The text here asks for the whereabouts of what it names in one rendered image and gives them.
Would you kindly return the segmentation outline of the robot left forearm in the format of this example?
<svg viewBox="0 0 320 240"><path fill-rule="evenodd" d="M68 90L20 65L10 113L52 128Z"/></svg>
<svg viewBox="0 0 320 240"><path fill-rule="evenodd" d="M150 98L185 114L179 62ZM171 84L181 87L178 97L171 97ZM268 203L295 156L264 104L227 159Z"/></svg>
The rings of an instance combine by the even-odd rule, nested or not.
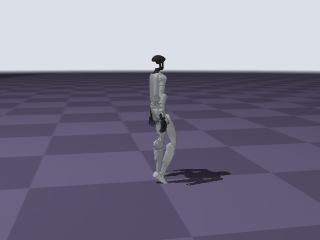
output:
<svg viewBox="0 0 320 240"><path fill-rule="evenodd" d="M151 113L153 113L153 109L154 109L154 104L155 104L156 102L155 101L151 101L151 105L150 105L150 109L151 109Z"/></svg>

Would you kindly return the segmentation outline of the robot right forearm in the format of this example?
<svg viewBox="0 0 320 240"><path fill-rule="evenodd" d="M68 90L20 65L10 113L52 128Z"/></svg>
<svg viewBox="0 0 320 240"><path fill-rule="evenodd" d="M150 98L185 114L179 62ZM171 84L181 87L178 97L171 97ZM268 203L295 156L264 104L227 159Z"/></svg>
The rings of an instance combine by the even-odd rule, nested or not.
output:
<svg viewBox="0 0 320 240"><path fill-rule="evenodd" d="M166 114L165 114L166 100L167 100L167 95L166 94L162 94L161 98L160 98L160 101L159 101L159 117L160 117L160 114L162 114L163 118L166 116Z"/></svg>

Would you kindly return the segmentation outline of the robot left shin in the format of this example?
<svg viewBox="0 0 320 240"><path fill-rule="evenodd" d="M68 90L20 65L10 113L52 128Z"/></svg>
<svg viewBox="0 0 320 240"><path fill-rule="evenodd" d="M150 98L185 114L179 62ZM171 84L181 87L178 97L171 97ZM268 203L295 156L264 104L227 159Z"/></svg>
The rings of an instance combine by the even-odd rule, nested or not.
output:
<svg viewBox="0 0 320 240"><path fill-rule="evenodd" d="M163 160L163 154L164 154L164 144L162 148L157 149L153 148L153 153L154 153L154 159L156 162L156 171L159 173L162 167L162 160Z"/></svg>

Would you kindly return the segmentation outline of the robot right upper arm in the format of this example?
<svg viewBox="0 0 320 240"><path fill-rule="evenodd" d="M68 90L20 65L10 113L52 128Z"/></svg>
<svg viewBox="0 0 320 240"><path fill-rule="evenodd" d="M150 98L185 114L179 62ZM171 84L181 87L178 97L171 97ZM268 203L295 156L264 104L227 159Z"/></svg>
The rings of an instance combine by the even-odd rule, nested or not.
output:
<svg viewBox="0 0 320 240"><path fill-rule="evenodd" d="M159 82L159 99L161 99L162 94L165 94L167 77L165 75L159 74L157 78Z"/></svg>

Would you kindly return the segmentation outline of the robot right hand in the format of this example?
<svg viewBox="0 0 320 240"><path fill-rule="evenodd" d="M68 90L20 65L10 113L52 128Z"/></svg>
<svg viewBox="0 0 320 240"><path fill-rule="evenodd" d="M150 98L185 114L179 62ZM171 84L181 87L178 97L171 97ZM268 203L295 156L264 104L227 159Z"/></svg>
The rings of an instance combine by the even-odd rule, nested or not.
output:
<svg viewBox="0 0 320 240"><path fill-rule="evenodd" d="M161 113L159 114L159 119L161 120L161 123L160 123L161 128L160 128L160 130L159 130L160 133L163 133L163 132L166 131L167 123L166 123L166 121L165 121L165 118L166 118L166 117L163 117Z"/></svg>

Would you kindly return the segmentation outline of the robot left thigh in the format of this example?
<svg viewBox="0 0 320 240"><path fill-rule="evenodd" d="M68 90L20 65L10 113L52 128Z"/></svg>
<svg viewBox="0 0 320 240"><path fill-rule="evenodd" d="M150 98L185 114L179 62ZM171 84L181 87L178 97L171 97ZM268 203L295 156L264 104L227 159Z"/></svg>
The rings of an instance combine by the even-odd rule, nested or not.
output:
<svg viewBox="0 0 320 240"><path fill-rule="evenodd" d="M165 132L160 132L161 129L161 123L159 120L155 119L154 114L152 114L152 118L154 121L157 121L156 123L156 133L157 133L157 137L158 139L154 141L153 146L156 149L161 149L163 147L163 143L165 140L165 135L166 135L166 131Z"/></svg>

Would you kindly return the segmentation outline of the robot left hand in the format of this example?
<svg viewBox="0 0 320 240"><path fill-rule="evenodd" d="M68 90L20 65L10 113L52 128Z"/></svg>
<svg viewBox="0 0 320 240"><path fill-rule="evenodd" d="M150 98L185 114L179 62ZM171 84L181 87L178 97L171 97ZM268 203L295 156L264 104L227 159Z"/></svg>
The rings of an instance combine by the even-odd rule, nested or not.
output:
<svg viewBox="0 0 320 240"><path fill-rule="evenodd" d="M150 117L149 117L149 125L153 126L156 125L156 122L153 120L153 116L152 116L152 110L150 109ZM158 121L157 121L158 122Z"/></svg>

